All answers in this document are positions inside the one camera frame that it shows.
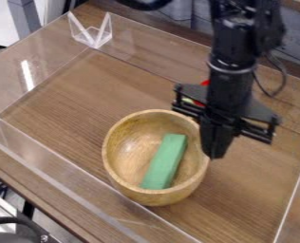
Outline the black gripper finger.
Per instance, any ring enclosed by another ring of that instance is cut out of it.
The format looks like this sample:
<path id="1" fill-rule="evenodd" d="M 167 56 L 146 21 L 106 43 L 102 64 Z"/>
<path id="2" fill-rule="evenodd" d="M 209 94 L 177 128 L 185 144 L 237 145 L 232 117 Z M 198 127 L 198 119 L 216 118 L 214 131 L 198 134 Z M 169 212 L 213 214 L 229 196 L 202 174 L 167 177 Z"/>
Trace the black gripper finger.
<path id="1" fill-rule="evenodd" d="M 214 157 L 221 159 L 230 147 L 234 137 L 237 136 L 237 130 L 233 126 L 218 126 L 216 129 L 216 147 Z"/>
<path id="2" fill-rule="evenodd" d="M 218 158 L 218 128 L 209 118 L 201 118 L 200 125 L 202 150 L 210 159 Z"/>

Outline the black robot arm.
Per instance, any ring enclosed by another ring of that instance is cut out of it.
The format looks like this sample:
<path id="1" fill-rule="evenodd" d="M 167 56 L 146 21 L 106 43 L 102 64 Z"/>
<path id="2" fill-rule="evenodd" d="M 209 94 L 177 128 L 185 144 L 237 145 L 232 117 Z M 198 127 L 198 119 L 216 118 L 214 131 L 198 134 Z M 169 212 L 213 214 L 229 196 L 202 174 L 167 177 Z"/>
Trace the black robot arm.
<path id="1" fill-rule="evenodd" d="M 221 159 L 233 139 L 269 144 L 281 117 L 253 95 L 258 59 L 285 36 L 280 0 L 210 0 L 213 49 L 209 84 L 177 84 L 171 109 L 200 124 L 202 151 Z"/>

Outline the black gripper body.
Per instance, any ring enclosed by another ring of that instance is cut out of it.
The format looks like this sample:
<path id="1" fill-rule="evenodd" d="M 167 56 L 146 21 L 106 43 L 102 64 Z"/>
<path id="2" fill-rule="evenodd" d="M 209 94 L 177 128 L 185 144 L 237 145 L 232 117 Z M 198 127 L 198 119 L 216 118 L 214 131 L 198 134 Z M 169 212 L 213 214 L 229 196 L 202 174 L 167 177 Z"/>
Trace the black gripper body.
<path id="1" fill-rule="evenodd" d="M 253 96 L 257 62 L 240 65 L 209 61 L 209 67 L 206 105 L 196 105 L 181 93 L 184 84 L 176 84 L 173 110 L 194 118 L 200 125 L 206 117 L 217 127 L 233 126 L 237 137 L 270 144 L 281 118 Z"/>

